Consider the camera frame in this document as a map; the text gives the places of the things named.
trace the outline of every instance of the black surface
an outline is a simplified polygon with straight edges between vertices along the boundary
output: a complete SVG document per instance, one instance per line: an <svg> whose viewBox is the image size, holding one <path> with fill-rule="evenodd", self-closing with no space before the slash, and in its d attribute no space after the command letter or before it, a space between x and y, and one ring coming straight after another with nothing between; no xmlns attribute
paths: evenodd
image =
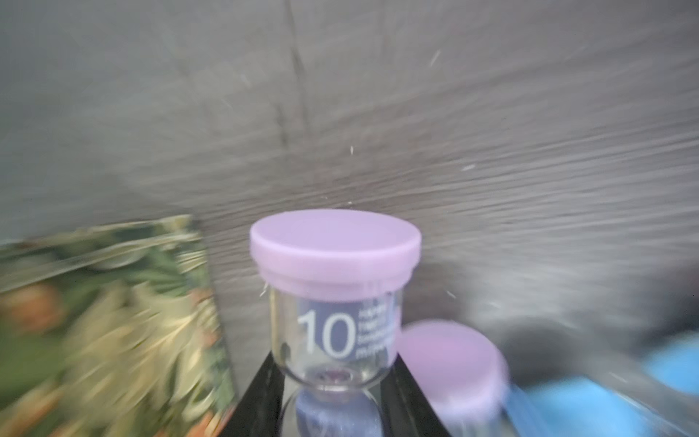
<svg viewBox="0 0 699 437"><path fill-rule="evenodd" d="M284 375L270 352L220 437L276 436L283 395Z"/></svg>
<svg viewBox="0 0 699 437"><path fill-rule="evenodd" d="M381 382L381 407L387 437L449 437L400 357Z"/></svg>

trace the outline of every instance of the gray wood panel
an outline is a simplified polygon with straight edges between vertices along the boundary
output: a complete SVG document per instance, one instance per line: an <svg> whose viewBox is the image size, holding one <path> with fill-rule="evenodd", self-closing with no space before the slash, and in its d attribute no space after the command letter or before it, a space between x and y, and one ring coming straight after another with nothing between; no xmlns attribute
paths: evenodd
<svg viewBox="0 0 699 437"><path fill-rule="evenodd" d="M288 209L420 226L406 320L475 325L523 380L577 359L561 327L699 320L693 1L7 0L0 35L0 238L193 212L241 386L247 230Z"/></svg>

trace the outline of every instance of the small jar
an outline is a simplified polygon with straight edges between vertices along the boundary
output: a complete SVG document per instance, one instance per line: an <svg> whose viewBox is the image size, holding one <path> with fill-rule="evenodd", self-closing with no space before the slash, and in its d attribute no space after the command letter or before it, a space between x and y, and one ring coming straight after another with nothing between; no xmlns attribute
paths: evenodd
<svg viewBox="0 0 699 437"><path fill-rule="evenodd" d="M404 328L398 353L453 437L503 433L507 364L483 334L446 320L416 322Z"/></svg>
<svg viewBox="0 0 699 437"><path fill-rule="evenodd" d="M255 223L250 252L270 287L272 353L282 371L331 391L386 375L420 244L412 224L366 211L300 210Z"/></svg>

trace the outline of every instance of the lavender lid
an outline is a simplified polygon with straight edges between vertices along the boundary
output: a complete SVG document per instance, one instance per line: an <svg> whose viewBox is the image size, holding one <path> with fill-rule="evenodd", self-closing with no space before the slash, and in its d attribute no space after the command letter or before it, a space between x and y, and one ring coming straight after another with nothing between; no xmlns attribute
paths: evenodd
<svg viewBox="0 0 699 437"><path fill-rule="evenodd" d="M446 425L487 422L501 411L507 364L475 329L447 320L416 322L398 338L398 353Z"/></svg>
<svg viewBox="0 0 699 437"><path fill-rule="evenodd" d="M299 210L250 229L250 254L270 285L299 297L371 299L404 286L420 258L413 224L368 211Z"/></svg>

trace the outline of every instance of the label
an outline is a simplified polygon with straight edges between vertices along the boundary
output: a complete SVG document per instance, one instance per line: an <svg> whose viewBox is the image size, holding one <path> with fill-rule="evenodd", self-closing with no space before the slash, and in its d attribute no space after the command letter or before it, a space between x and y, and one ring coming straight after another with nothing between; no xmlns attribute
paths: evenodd
<svg viewBox="0 0 699 437"><path fill-rule="evenodd" d="M299 299L298 309L298 323L308 335L306 352L320 348L341 361L372 357L391 348L401 324L394 293L348 303Z"/></svg>

